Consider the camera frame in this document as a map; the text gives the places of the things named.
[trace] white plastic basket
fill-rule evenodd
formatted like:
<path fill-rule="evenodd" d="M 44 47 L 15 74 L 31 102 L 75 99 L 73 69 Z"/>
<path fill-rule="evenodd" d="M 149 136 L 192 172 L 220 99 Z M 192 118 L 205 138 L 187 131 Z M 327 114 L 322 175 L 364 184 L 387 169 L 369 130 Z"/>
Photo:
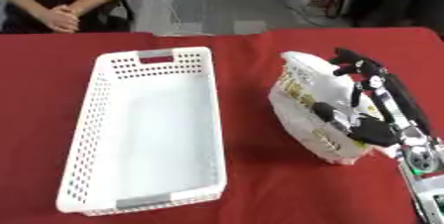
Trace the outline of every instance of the white plastic basket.
<path fill-rule="evenodd" d="M 88 216 L 220 197 L 226 185 L 207 48 L 100 56 L 56 206 Z"/>

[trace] gray basket handle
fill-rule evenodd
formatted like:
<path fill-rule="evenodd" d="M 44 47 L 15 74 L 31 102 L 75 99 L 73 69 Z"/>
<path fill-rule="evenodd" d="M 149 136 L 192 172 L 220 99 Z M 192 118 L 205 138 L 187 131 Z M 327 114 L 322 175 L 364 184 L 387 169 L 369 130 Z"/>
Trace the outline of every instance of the gray basket handle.
<path fill-rule="evenodd" d="M 118 210 L 132 209 L 143 206 L 172 203 L 171 194 L 159 194 L 153 196 L 132 197 L 117 200 Z"/>
<path fill-rule="evenodd" d="M 158 63 L 158 62 L 173 62 L 174 53 L 172 49 L 154 50 L 154 51 L 139 51 L 137 52 L 140 63 Z"/>

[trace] clasped hands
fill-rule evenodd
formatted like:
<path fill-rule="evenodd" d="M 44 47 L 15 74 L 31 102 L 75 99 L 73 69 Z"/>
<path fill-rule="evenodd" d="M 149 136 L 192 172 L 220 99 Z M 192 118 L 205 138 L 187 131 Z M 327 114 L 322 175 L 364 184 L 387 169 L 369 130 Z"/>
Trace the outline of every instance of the clasped hands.
<path fill-rule="evenodd" d="M 78 31 L 78 16 L 67 5 L 46 10 L 38 18 L 55 33 L 72 34 Z"/>

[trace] white plastic bag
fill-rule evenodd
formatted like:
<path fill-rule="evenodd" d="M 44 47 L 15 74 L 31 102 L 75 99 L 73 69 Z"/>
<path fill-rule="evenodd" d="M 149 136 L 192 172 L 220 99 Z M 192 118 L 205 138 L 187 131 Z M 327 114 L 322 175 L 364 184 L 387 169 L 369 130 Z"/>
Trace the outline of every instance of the white plastic bag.
<path fill-rule="evenodd" d="M 350 98 L 354 86 L 348 76 L 334 76 L 338 66 L 309 54 L 282 54 L 286 64 L 270 93 L 270 101 L 280 122 L 306 149 L 331 164 L 352 165 L 373 146 L 354 141 L 343 132 L 320 120 L 311 112 L 315 102 L 326 102 L 350 116 Z M 382 118 L 373 101 L 365 94 L 355 112 Z"/>

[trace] robotic hand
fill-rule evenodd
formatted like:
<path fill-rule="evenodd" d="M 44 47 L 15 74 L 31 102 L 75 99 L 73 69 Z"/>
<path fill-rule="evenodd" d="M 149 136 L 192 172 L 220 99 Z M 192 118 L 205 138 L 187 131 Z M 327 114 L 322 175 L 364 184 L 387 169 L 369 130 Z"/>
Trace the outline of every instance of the robotic hand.
<path fill-rule="evenodd" d="M 351 117 L 324 102 L 312 111 L 323 121 L 352 139 L 381 147 L 395 148 L 395 159 L 406 181 L 416 209 L 425 223 L 444 223 L 444 148 L 431 135 L 430 123 L 406 87 L 380 63 L 344 49 L 336 50 L 330 60 L 341 65 L 334 75 L 356 73 L 350 106 L 359 105 L 361 95 L 369 92 L 384 121 L 359 112 Z"/>

